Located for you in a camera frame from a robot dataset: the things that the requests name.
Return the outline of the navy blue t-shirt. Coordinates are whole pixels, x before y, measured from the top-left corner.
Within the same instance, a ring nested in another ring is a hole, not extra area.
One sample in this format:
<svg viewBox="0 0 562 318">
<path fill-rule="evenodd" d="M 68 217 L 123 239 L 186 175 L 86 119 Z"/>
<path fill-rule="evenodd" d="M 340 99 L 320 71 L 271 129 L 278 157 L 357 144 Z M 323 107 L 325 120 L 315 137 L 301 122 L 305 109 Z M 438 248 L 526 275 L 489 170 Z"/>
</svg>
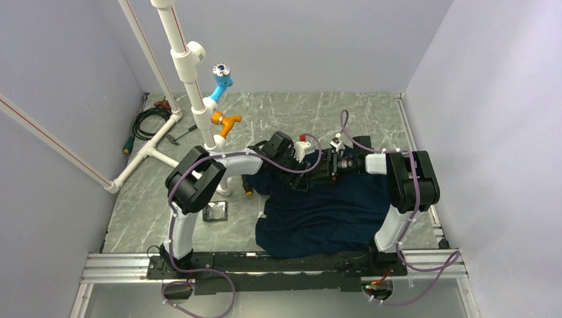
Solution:
<svg viewBox="0 0 562 318">
<path fill-rule="evenodd" d="M 293 189 L 278 168 L 246 176 L 267 196 L 255 224 L 256 244 L 275 258 L 364 250 L 390 208 L 388 181 L 380 174 L 344 174 L 336 182 Z"/>
</svg>

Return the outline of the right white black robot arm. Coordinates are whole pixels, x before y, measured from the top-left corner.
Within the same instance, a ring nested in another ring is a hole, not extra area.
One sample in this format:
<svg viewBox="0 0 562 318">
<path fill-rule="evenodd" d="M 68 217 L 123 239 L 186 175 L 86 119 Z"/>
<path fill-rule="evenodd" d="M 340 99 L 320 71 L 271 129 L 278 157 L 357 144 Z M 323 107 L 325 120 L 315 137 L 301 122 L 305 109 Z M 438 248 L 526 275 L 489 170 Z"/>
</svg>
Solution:
<svg viewBox="0 0 562 318">
<path fill-rule="evenodd" d="M 440 188 L 429 152 L 356 150 L 344 154 L 329 150 L 319 165 L 308 173 L 314 182 L 336 182 L 345 174 L 386 176 L 390 206 L 381 228 L 374 235 L 376 250 L 365 257 L 367 270 L 381 275 L 391 265 L 387 253 L 395 253 L 409 225 L 419 212 L 427 211 L 440 199 Z"/>
</svg>

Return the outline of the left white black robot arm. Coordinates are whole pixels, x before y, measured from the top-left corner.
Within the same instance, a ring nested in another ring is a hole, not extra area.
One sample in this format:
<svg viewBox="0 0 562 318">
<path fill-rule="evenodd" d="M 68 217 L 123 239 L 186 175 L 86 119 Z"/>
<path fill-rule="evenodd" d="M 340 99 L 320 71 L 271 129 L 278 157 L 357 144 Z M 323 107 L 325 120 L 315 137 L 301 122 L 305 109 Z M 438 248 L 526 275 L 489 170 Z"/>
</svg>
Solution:
<svg viewBox="0 0 562 318">
<path fill-rule="evenodd" d="M 222 182 L 233 176 L 252 176 L 279 171 L 287 184 L 296 185 L 315 169 L 322 158 L 320 144 L 311 145 L 309 135 L 295 142 L 277 131 L 237 152 L 210 152 L 193 147 L 165 181 L 170 206 L 170 224 L 160 254 L 164 269 L 173 278 L 192 269 L 193 235 L 199 213 Z"/>
</svg>

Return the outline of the yellow black screwdriver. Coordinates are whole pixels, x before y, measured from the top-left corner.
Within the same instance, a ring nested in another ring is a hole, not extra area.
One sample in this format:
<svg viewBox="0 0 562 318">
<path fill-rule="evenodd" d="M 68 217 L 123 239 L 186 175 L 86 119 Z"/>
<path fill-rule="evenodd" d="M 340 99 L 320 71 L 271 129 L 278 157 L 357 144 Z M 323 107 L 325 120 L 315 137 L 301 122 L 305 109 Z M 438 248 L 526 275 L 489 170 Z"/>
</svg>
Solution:
<svg viewBox="0 0 562 318">
<path fill-rule="evenodd" d="M 248 179 L 242 178 L 242 187 L 246 196 L 253 194 L 254 188 Z"/>
</svg>

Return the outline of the orange faucet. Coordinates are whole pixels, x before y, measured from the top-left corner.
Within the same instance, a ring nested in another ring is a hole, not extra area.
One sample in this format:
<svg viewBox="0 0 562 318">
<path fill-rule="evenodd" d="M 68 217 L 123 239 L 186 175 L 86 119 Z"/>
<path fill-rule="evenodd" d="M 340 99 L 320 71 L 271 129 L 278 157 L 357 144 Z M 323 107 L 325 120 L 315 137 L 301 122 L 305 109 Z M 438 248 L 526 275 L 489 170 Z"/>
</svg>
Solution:
<svg viewBox="0 0 562 318">
<path fill-rule="evenodd" d="M 222 130 L 219 133 L 219 136 L 224 139 L 227 138 L 235 123 L 240 123 L 242 120 L 243 118 L 240 115 L 226 116 L 220 111 L 214 112 L 214 114 L 211 116 L 211 122 L 214 125 L 222 126 Z"/>
</svg>

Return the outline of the small square black tray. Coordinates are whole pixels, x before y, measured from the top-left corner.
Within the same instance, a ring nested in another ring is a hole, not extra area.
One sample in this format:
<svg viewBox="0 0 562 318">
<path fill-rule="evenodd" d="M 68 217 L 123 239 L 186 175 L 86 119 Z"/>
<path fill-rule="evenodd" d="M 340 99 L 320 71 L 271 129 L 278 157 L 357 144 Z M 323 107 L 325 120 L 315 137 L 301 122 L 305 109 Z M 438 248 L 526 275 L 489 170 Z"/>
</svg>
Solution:
<svg viewBox="0 0 562 318">
<path fill-rule="evenodd" d="M 226 201 L 211 201 L 202 210 L 204 222 L 226 221 L 228 219 L 228 204 Z"/>
</svg>

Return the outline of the blue faucet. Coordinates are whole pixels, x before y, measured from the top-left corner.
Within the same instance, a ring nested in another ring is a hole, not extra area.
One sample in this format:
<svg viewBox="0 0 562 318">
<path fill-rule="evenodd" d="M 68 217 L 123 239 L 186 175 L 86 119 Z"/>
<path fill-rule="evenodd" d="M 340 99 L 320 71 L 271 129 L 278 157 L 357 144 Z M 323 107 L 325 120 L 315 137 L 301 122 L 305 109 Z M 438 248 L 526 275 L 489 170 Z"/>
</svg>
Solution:
<svg viewBox="0 0 562 318">
<path fill-rule="evenodd" d="M 226 90 L 233 85 L 231 69 L 224 63 L 214 65 L 212 69 L 213 77 L 216 82 L 213 93 L 209 96 L 214 102 L 219 103 Z"/>
</svg>

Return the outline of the small hammer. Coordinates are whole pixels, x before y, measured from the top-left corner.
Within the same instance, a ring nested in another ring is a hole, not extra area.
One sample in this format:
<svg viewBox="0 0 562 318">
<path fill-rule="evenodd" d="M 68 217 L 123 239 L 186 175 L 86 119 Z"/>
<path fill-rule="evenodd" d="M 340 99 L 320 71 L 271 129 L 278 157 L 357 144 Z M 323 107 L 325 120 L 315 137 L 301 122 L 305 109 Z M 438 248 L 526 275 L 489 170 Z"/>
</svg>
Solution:
<svg viewBox="0 0 562 318">
<path fill-rule="evenodd" d="M 188 133 L 196 130 L 196 129 L 197 129 L 197 125 L 192 125 L 186 131 L 181 132 L 180 134 L 178 134 L 176 136 L 172 136 L 171 134 L 167 134 L 166 139 L 168 140 L 169 143 L 171 143 L 175 146 L 179 146 L 180 143 L 178 142 L 178 140 L 181 139 L 183 136 L 186 136 Z"/>
</svg>

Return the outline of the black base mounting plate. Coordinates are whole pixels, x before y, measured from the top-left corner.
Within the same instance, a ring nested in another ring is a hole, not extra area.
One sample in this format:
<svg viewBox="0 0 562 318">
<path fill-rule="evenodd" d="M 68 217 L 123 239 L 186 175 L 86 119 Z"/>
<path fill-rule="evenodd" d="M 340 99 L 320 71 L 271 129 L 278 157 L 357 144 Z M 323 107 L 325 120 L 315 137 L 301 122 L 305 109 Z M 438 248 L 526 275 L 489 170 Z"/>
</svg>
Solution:
<svg viewBox="0 0 562 318">
<path fill-rule="evenodd" d="M 339 290 L 359 292 L 363 282 L 403 278 L 408 271 L 394 253 L 351 251 L 277 259 L 266 252 L 194 252 L 196 272 L 178 272 L 158 254 L 150 256 L 148 280 L 190 279 L 196 295 L 231 290 L 273 292 Z"/>
</svg>

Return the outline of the brown handled tool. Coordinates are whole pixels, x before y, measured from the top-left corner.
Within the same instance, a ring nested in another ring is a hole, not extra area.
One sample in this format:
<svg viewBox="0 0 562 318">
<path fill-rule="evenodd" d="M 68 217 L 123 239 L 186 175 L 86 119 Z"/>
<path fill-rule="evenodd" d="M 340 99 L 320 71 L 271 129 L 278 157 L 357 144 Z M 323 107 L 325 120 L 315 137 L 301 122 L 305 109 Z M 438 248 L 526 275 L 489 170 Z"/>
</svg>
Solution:
<svg viewBox="0 0 562 318">
<path fill-rule="evenodd" d="M 168 100 L 166 98 L 164 98 L 161 101 L 157 101 L 154 103 L 154 107 L 156 108 L 161 108 L 161 109 L 166 109 L 169 112 L 172 112 L 172 108 L 168 102 Z"/>
</svg>

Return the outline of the white PVC pipe frame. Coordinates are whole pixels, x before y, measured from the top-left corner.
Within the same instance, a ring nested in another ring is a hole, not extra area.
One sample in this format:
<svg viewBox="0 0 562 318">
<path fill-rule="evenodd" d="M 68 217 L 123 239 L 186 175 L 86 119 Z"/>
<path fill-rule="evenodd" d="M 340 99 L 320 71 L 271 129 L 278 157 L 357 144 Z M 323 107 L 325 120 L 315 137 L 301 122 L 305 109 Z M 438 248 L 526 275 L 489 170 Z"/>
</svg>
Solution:
<svg viewBox="0 0 562 318">
<path fill-rule="evenodd" d="M 157 12 L 165 35 L 170 45 L 170 57 L 173 61 L 178 79 L 184 85 L 190 101 L 190 112 L 203 137 L 203 146 L 207 150 L 221 150 L 226 144 L 226 137 L 230 128 L 224 126 L 223 119 L 217 112 L 218 102 L 211 97 L 204 97 L 198 83 L 198 66 L 205 60 L 207 54 L 203 46 L 195 41 L 189 42 L 182 30 L 176 10 L 175 1 L 151 1 L 150 3 Z M 156 134 L 149 138 L 121 173 L 110 180 L 99 173 L 91 164 L 88 164 L 75 151 L 66 146 L 58 137 L 44 128 L 38 121 L 13 103 L 5 95 L 1 96 L 1 111 L 15 120 L 20 126 L 41 140 L 47 147 L 59 153 L 69 163 L 85 173 L 93 181 L 99 184 L 108 193 L 117 193 L 130 178 L 133 172 L 148 157 L 155 158 L 169 166 L 177 165 L 177 161 L 157 150 L 160 141 L 165 134 L 179 123 L 184 112 L 178 106 L 174 94 L 164 70 L 158 63 L 158 59 L 149 44 L 145 31 L 142 28 L 139 17 L 135 13 L 132 1 L 120 1 L 119 6 L 128 22 L 148 65 L 159 84 L 165 98 L 171 106 L 171 116 L 157 130 Z M 222 126 L 222 131 L 214 133 L 214 125 Z"/>
</svg>

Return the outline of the green handled screwdriver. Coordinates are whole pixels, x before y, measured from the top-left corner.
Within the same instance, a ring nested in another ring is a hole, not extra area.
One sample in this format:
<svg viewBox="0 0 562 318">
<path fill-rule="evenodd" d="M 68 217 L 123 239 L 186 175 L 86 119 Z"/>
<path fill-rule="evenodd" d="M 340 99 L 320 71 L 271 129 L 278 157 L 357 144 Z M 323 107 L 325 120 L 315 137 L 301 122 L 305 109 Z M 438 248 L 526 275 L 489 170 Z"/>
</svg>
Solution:
<svg viewBox="0 0 562 318">
<path fill-rule="evenodd" d="M 133 147 L 134 147 L 134 143 L 135 143 L 135 136 L 131 135 L 126 143 L 123 145 L 122 151 L 124 154 L 130 154 L 133 151 Z"/>
</svg>

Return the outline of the aluminium rail frame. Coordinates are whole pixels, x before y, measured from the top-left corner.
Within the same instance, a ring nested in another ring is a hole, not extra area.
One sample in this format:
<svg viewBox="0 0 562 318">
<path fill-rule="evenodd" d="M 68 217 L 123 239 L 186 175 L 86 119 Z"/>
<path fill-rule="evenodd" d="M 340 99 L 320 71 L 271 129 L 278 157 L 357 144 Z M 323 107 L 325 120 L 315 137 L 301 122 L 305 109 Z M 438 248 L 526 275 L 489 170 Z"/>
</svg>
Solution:
<svg viewBox="0 0 562 318">
<path fill-rule="evenodd" d="M 79 294 L 87 296 L 95 284 L 168 284 L 170 282 L 194 283 L 186 278 L 181 280 L 148 280 L 146 278 L 150 256 L 156 253 L 124 253 L 124 254 L 90 254 L 85 263 L 81 277 Z M 436 276 L 442 279 L 455 279 L 461 291 L 461 299 L 469 317 L 480 317 L 480 311 L 473 295 L 465 262 L 459 250 L 455 249 L 417 249 L 402 251 L 398 258 L 408 271 L 403 278 L 394 276 L 392 279 L 406 279 L 410 284 L 414 280 L 432 280 Z M 372 285 L 375 281 L 363 282 Z"/>
</svg>

